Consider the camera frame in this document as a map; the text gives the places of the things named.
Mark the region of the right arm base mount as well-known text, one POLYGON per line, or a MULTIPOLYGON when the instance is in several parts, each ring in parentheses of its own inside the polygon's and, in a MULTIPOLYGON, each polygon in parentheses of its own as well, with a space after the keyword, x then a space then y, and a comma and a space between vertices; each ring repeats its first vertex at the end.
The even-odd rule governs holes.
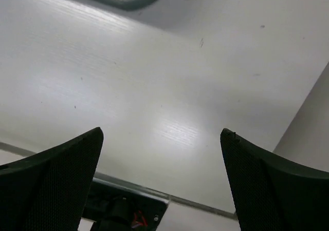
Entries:
POLYGON ((93 222, 91 230, 157 230, 169 202, 160 192, 94 178, 82 218, 93 222))

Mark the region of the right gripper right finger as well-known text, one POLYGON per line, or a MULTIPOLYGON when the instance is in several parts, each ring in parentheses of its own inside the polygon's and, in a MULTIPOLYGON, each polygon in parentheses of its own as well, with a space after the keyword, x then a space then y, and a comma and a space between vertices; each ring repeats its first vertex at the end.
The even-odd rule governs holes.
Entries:
POLYGON ((221 132, 226 173, 241 230, 328 230, 328 172, 221 132))

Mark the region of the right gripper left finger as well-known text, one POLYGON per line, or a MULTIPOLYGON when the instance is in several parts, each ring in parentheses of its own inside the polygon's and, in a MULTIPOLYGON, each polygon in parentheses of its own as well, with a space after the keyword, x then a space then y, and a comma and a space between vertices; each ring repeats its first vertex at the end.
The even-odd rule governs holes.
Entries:
POLYGON ((1 165, 1 230, 77 230, 103 139, 96 127, 1 165))

